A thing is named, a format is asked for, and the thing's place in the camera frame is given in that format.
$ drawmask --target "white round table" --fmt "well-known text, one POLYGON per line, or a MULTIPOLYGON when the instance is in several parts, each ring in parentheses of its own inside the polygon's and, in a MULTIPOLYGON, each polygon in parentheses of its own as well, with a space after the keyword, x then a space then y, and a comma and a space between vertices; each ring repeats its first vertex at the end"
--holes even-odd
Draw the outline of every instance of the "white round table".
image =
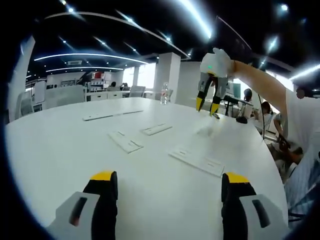
POLYGON ((24 116, 6 126, 9 161, 27 206, 43 226, 90 177, 117 171, 117 240, 218 240, 223 238, 221 178, 168 155, 177 145, 221 162, 223 172, 246 176, 288 222, 284 187, 275 162, 252 124, 207 111, 146 98, 71 104, 24 116), (96 113, 141 108, 143 112, 83 121, 96 113), (173 128, 147 136, 141 129, 173 128), (196 134, 212 124, 213 134, 196 134), (143 144, 127 154, 108 136, 121 131, 143 144))

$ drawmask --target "ceiling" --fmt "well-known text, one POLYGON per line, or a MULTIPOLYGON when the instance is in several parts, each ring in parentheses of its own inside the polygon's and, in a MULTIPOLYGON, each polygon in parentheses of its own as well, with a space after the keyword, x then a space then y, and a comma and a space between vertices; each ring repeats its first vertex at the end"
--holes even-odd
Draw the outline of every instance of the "ceiling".
MULTIPOLYGON (((29 17, 34 19, 31 30, 36 43, 28 69, 31 77, 27 80, 46 77, 48 70, 68 68, 70 66, 65 62, 71 60, 82 60, 82 67, 123 69, 141 64, 132 60, 101 56, 60 56, 34 61, 45 56, 71 53, 113 55, 152 63, 157 61, 159 54, 167 52, 174 52, 186 59, 185 61, 201 61, 206 52, 218 47, 225 49, 232 58, 244 62, 250 61, 253 52, 262 56, 257 59, 258 62, 263 61, 264 56, 269 56, 296 69, 290 72, 272 63, 264 65, 265 68, 286 77, 320 62, 320 33, 316 27, 318 18, 314 11, 315 1, 285 1, 288 11, 282 16, 279 15, 282 2, 277 1, 188 1, 212 31, 211 38, 183 6, 182 2, 186 2, 184 0, 67 0, 67 6, 59 0, 29 3, 29 7, 34 4, 30 8, 29 17), (45 19, 54 14, 67 13, 67 8, 73 8, 75 12, 98 13, 121 20, 130 18, 139 27, 162 38, 169 37, 174 46, 130 24, 102 16, 71 14, 45 19), (268 41, 274 37, 277 37, 278 46, 268 52, 268 41), (190 60, 187 60, 188 53, 191 53, 190 60)), ((308 76, 310 81, 306 78, 297 81, 311 88, 319 87, 318 72, 308 76)))

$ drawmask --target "black ceiling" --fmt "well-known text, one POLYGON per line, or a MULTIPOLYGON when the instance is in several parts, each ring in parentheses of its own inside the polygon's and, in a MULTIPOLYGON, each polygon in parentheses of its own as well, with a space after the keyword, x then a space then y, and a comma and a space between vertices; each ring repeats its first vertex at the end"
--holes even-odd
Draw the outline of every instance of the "black ceiling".
MULTIPOLYGON (((185 53, 192 51, 191 60, 199 61, 212 47, 224 48, 232 57, 241 59, 249 55, 246 50, 237 55, 232 34, 221 30, 219 16, 225 20, 251 47, 254 53, 265 55, 265 43, 278 36, 279 47, 269 56, 294 68, 305 64, 319 64, 320 33, 316 24, 316 1, 285 1, 289 7, 286 16, 278 17, 279 1, 234 1, 234 0, 189 0, 210 28, 216 27, 211 40, 206 39, 201 27, 183 7, 182 0, 67 0, 75 11, 92 12, 124 19, 119 12, 129 16, 139 26, 160 35, 170 36, 175 46, 185 53)), ((46 70, 65 68, 65 61, 83 60, 82 66, 124 68, 136 63, 127 60, 92 57, 57 57, 41 61, 33 59, 65 53, 100 53, 117 55, 145 62, 154 62, 157 55, 175 52, 182 58, 186 56, 169 44, 130 25, 103 17, 65 15, 44 19, 47 16, 67 12, 59 0, 30 2, 30 14, 34 15, 36 40, 32 52, 29 71, 32 77, 45 77, 46 70), (103 46, 94 37, 104 41, 111 49, 103 46), (128 45, 137 50, 134 52, 128 45)))

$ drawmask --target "water bottle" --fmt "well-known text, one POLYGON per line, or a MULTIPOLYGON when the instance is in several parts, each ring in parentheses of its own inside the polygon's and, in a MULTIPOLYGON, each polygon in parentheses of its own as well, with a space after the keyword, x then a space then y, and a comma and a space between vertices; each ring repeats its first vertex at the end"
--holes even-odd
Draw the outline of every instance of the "water bottle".
POLYGON ((163 84, 162 90, 161 90, 161 98, 160 103, 166 105, 168 103, 168 83, 165 82, 163 84))

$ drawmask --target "white glove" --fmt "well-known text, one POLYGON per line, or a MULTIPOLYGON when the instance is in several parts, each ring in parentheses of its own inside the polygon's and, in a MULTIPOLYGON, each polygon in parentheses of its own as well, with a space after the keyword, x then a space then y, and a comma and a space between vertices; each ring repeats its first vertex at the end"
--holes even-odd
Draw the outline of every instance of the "white glove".
POLYGON ((204 56, 200 71, 213 74, 217 78, 226 78, 234 70, 234 61, 222 49, 214 48, 213 52, 204 56))

